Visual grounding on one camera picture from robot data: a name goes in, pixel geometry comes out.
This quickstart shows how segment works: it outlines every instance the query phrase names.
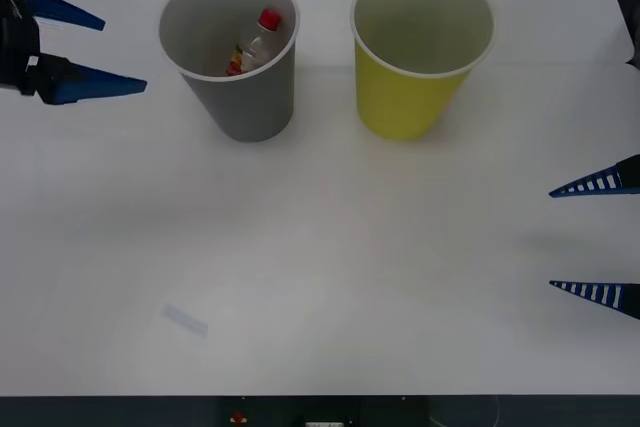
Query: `gray paper cup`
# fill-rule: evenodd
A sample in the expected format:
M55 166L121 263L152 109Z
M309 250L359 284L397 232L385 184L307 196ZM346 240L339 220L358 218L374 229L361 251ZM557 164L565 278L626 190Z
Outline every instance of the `gray paper cup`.
M265 7L282 16L280 53L246 74L225 77L238 37ZM232 139L259 142L278 134L293 115L295 0L169 0L162 11L162 48L218 126Z

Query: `small paper scrap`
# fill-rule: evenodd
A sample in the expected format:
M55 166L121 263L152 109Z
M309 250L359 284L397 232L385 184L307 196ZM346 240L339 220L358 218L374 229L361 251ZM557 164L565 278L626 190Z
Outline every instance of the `small paper scrap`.
M209 334L209 326L207 324L191 317L171 304L165 304L162 315L202 338L206 338Z

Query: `bottle label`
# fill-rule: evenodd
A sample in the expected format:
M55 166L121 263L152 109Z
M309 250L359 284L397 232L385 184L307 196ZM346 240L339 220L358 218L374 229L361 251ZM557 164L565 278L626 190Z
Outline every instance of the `bottle label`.
M240 74L242 74L242 49L239 45L236 45L236 49L233 51L231 62L229 62L229 67L227 67L225 76L232 77Z

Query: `yellow paper cup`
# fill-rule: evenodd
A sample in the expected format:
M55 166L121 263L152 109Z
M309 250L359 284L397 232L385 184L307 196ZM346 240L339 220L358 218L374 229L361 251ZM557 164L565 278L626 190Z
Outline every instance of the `yellow paper cup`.
M489 52L488 0L354 0L360 118L388 139L424 134Z

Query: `red bottle cap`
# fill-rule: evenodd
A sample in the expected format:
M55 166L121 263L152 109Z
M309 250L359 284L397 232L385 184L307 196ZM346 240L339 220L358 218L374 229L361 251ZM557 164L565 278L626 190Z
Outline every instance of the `red bottle cap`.
M275 10L264 9L262 11L262 14L260 15L258 23L265 29L275 32L276 30L278 30L278 25L280 25L281 20L282 17L280 17L280 14Z

